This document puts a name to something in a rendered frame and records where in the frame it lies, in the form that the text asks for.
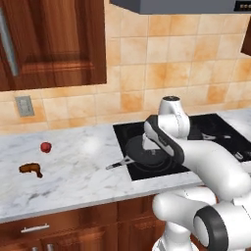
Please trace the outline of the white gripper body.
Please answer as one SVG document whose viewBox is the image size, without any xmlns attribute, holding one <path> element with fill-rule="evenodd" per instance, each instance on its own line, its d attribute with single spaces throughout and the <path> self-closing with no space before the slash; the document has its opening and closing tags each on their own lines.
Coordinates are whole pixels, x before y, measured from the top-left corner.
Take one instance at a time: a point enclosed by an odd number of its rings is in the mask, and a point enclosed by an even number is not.
<svg viewBox="0 0 251 251">
<path fill-rule="evenodd" d="M 159 146 L 150 140 L 145 134 L 142 135 L 142 147 L 144 150 L 157 150 Z"/>
</svg>

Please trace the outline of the red bell pepper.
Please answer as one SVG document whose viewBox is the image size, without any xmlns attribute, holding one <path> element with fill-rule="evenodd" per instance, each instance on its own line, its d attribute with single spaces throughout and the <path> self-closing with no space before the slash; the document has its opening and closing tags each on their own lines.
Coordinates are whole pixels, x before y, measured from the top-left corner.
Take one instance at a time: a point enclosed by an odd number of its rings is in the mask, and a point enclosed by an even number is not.
<svg viewBox="0 0 251 251">
<path fill-rule="evenodd" d="M 49 153 L 52 149 L 52 144 L 50 142 L 42 142 L 40 144 L 40 150 L 44 153 Z"/>
</svg>

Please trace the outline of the brown chicken drumstick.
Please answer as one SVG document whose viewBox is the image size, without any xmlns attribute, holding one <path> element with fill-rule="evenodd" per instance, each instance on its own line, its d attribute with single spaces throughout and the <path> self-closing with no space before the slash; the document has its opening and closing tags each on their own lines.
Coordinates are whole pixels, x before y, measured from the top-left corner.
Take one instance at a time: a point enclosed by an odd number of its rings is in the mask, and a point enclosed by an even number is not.
<svg viewBox="0 0 251 251">
<path fill-rule="evenodd" d="M 19 171 L 21 173 L 31 173 L 31 172 L 35 172 L 36 175 L 39 177 L 39 178 L 42 178 L 43 177 L 43 174 L 41 172 L 41 168 L 40 168 L 40 165 L 37 164 L 37 163 L 28 163 L 28 164 L 24 164 L 24 165 L 21 165 L 19 167 Z"/>
</svg>

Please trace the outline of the black frying pan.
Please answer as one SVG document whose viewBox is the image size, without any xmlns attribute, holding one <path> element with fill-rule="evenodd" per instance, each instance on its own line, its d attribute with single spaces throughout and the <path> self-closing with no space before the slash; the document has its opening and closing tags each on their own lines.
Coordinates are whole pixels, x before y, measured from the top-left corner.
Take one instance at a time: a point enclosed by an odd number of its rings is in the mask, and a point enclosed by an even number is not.
<svg viewBox="0 0 251 251">
<path fill-rule="evenodd" d="M 145 150 L 142 146 L 143 139 L 140 135 L 131 138 L 125 146 L 125 157 L 110 166 L 107 170 L 136 163 L 149 169 L 150 171 L 157 168 L 168 168 L 173 160 L 171 156 L 162 149 Z"/>
</svg>

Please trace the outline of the black hob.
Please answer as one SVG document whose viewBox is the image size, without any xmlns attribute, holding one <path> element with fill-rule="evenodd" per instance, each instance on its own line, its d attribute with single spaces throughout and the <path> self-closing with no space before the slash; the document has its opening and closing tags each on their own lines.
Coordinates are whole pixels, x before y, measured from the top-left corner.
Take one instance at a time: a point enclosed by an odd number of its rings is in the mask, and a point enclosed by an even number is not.
<svg viewBox="0 0 251 251">
<path fill-rule="evenodd" d="M 238 162 L 251 162 L 251 141 L 241 135 L 219 115 L 192 116 L 190 122 L 191 130 L 188 140 L 202 140 L 206 138 L 223 146 Z M 143 134 L 143 122 L 114 125 L 114 131 L 123 155 L 126 156 L 126 144 L 131 138 Z M 163 159 L 157 166 L 131 163 L 127 165 L 127 170 L 132 180 L 188 172 L 186 167 L 175 163 L 170 156 Z"/>
</svg>

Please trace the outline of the brown wooden drawer front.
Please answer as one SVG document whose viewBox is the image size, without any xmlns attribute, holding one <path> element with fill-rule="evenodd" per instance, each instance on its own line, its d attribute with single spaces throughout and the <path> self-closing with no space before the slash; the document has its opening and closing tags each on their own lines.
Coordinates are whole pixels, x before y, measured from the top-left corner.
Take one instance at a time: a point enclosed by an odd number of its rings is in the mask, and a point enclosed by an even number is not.
<svg viewBox="0 0 251 251">
<path fill-rule="evenodd" d="M 153 198 L 153 195 L 149 195 L 118 202 L 118 220 L 125 222 L 151 217 Z"/>
<path fill-rule="evenodd" d="M 81 227 L 105 226 L 117 221 L 117 204 L 109 203 L 61 213 L 49 214 L 19 221 L 0 224 L 0 243 L 24 238 L 39 238 L 52 233 Z M 50 225 L 49 228 L 21 233 L 24 227 Z"/>
</svg>

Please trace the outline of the brown wooden base cupboard door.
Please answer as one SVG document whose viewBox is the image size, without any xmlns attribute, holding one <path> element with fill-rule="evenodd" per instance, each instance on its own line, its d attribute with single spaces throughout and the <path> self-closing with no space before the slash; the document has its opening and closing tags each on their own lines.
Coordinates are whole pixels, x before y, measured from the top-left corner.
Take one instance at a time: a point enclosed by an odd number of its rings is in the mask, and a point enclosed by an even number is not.
<svg viewBox="0 0 251 251">
<path fill-rule="evenodd" d="M 118 251 L 152 251 L 165 223 L 154 217 L 118 223 Z"/>
<path fill-rule="evenodd" d="M 43 251 L 39 240 L 22 240 L 0 243 L 0 251 L 31 251 L 32 247 L 37 247 L 38 251 Z"/>
<path fill-rule="evenodd" d="M 49 243 L 54 251 L 118 251 L 118 228 L 111 224 L 55 234 L 41 240 L 44 251 Z"/>
</svg>

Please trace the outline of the grey extractor hood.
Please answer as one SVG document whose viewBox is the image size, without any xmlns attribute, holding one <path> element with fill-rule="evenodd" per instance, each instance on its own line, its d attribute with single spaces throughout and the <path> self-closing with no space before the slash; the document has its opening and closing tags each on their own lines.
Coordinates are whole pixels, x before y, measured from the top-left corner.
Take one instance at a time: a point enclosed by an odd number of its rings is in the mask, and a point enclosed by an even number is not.
<svg viewBox="0 0 251 251">
<path fill-rule="evenodd" d="M 251 14 L 251 0 L 110 0 L 140 15 Z"/>
</svg>

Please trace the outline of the grey wall socket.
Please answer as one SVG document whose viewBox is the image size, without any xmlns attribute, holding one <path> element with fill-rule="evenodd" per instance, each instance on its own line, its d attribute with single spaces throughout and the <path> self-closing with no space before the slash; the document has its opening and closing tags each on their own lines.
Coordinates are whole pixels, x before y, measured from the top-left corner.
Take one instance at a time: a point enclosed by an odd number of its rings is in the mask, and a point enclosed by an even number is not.
<svg viewBox="0 0 251 251">
<path fill-rule="evenodd" d="M 34 115 L 33 106 L 29 96 L 18 96 L 15 100 L 21 117 L 32 117 Z"/>
</svg>

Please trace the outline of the brown wooden wall cupboard door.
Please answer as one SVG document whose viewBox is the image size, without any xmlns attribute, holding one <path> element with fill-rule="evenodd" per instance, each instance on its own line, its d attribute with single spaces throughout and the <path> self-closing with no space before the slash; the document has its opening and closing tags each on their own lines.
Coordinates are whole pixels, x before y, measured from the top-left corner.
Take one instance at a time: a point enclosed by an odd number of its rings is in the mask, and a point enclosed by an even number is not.
<svg viewBox="0 0 251 251">
<path fill-rule="evenodd" d="M 19 74 L 0 36 L 0 91 L 107 81 L 104 0 L 0 0 Z"/>
</svg>

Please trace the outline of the brown wooden wall cupboard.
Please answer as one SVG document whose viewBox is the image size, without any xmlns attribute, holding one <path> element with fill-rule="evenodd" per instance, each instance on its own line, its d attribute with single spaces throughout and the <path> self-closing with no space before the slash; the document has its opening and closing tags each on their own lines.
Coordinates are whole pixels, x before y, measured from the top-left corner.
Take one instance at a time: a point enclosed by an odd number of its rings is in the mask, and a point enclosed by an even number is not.
<svg viewBox="0 0 251 251">
<path fill-rule="evenodd" d="M 248 29 L 245 34 L 241 52 L 245 55 L 251 56 L 251 29 Z"/>
</svg>

